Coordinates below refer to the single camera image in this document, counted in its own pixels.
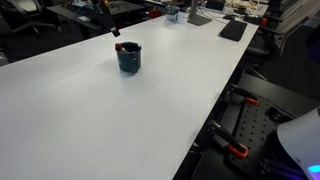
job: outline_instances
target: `dark blue mug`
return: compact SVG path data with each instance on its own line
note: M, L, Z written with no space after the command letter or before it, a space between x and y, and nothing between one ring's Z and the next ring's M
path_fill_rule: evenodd
M119 67L122 71L137 73L141 66L141 46L138 43L120 43L127 52L117 51Z

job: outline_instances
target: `cup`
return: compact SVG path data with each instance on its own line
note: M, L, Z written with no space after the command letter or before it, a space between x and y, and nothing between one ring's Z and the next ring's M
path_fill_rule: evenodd
M189 13L185 11L179 11L178 14L174 15L174 21L179 24L186 24L188 22Z
M170 5L168 5L166 7L166 10L165 10L167 19L173 21L174 20L174 15L176 15L178 13L179 9L180 8L178 6L170 6Z
M234 12L234 9L232 7L224 7L222 12L224 15L232 15Z
M141 66L141 46L134 42L120 43L128 52L117 51L119 67L122 71L137 73Z

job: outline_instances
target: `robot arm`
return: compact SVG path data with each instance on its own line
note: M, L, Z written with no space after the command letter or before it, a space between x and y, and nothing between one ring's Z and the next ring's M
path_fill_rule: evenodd
M110 14L109 8L103 0L92 0L93 8L97 12L101 23L113 33L115 37L120 35L119 30L116 28L114 20Z

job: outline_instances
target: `mug handle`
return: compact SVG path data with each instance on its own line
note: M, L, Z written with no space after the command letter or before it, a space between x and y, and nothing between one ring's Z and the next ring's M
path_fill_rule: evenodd
M175 22L178 22L178 14L175 14L175 15L174 15L173 20L174 20Z

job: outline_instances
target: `gray floor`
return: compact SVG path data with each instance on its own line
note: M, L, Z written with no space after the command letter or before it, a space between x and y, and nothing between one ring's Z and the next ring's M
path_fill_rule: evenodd
M10 46L9 61L16 62L82 40L76 24L66 23L62 27L63 32L39 28L40 38L29 29L19 32L17 37L7 35L0 39ZM320 101L320 63L310 58L305 43L313 30L304 26L298 29L288 40L282 58L267 62L260 72L274 84Z
M313 30L300 27L290 36L281 59L265 63L260 72L274 84L320 101L320 63L310 57L306 45Z

